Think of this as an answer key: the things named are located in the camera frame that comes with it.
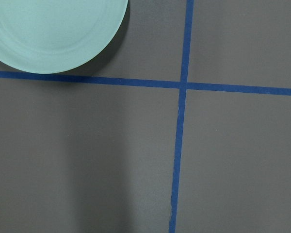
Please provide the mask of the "light green plate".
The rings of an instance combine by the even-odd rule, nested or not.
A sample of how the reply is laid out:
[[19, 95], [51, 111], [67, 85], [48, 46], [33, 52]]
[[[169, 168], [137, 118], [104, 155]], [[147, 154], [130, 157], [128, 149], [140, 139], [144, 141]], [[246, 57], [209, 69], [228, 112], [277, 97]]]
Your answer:
[[100, 54], [121, 26], [126, 0], [0, 0], [0, 61], [52, 74]]

